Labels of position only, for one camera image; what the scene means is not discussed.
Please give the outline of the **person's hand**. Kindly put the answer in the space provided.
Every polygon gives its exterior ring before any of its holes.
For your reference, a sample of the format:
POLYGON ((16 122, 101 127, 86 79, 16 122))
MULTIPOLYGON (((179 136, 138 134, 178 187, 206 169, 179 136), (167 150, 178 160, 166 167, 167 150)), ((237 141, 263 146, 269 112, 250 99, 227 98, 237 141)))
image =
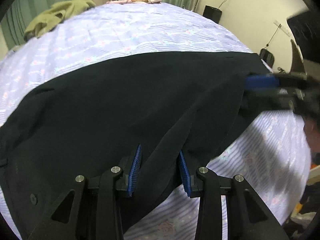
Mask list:
POLYGON ((311 119, 304 120, 304 133, 311 151, 312 163, 319 165, 319 129, 317 122, 311 119))

